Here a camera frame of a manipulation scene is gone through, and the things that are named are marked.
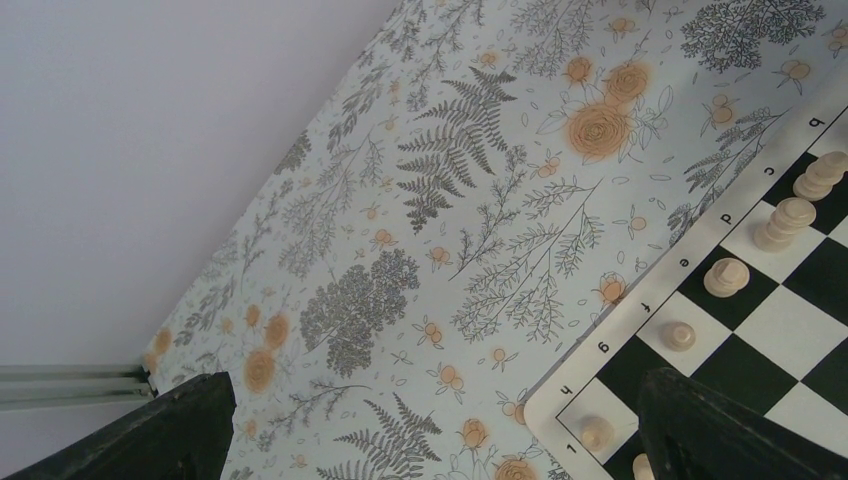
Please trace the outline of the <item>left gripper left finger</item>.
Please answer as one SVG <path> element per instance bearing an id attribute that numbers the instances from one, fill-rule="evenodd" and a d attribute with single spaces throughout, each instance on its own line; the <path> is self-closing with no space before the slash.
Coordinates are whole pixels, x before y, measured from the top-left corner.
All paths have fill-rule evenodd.
<path id="1" fill-rule="evenodd" d="M 236 399 L 230 374 L 200 374 L 10 479 L 219 479 Z"/>

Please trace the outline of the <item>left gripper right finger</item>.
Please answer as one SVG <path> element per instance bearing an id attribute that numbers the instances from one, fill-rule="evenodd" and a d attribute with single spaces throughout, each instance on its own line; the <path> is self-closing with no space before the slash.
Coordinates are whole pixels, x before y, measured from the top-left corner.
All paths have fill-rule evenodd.
<path id="1" fill-rule="evenodd" d="M 638 432 L 656 479 L 845 479 L 847 458 L 670 367 L 646 372 Z"/>

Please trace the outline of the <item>light pawn chess piece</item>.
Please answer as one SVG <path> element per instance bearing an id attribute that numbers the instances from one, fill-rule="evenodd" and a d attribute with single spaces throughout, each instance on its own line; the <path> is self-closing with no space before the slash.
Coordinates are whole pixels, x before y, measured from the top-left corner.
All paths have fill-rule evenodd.
<path id="1" fill-rule="evenodd" d="M 654 480 L 654 474 L 646 453 L 637 455 L 632 462 L 632 473 L 635 480 Z"/>

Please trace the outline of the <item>light wooden chess piece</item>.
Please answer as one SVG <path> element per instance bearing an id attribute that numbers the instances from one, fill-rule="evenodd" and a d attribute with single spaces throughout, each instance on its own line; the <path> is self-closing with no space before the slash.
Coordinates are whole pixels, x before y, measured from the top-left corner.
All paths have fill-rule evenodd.
<path id="1" fill-rule="evenodd" d="M 736 258 L 716 261 L 703 278 L 705 290 L 717 298 L 728 298 L 747 286 L 750 281 L 749 267 Z"/>

